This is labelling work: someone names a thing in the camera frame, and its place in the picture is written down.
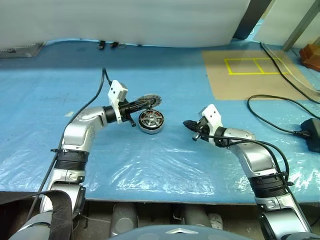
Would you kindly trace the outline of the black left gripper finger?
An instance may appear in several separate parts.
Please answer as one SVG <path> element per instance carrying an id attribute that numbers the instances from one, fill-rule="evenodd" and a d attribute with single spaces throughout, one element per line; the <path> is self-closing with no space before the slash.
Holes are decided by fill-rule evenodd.
<path id="1" fill-rule="evenodd" d="M 130 106 L 130 112 L 138 112 L 148 108 L 148 104 L 134 104 Z"/>
<path id="2" fill-rule="evenodd" d="M 130 104 L 131 105 L 136 105 L 136 104 L 148 104 L 148 106 L 152 106 L 156 103 L 156 99 L 154 97 L 151 98 L 139 98 L 135 101 L 132 101 Z"/>

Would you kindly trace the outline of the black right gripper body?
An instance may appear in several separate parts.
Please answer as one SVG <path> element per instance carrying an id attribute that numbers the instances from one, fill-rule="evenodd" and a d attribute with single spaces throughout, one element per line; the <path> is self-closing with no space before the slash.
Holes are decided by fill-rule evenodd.
<path id="1" fill-rule="evenodd" d="M 194 141 L 197 141 L 198 139 L 208 141 L 208 136 L 210 135 L 208 120 L 205 117 L 202 117 L 199 121 L 197 121 L 197 126 L 199 127 L 199 132 L 196 132 L 192 139 Z"/>

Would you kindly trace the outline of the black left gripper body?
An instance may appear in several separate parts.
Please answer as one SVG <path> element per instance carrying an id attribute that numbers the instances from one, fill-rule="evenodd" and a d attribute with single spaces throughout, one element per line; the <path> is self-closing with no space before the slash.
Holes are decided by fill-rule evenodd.
<path id="1" fill-rule="evenodd" d="M 121 103 L 119 105 L 119 112 L 120 112 L 120 117 L 121 121 L 124 122 L 130 122 L 132 127 L 136 126 L 135 121 L 131 117 L 131 108 L 134 105 L 133 102 L 126 102 L 126 103 Z"/>

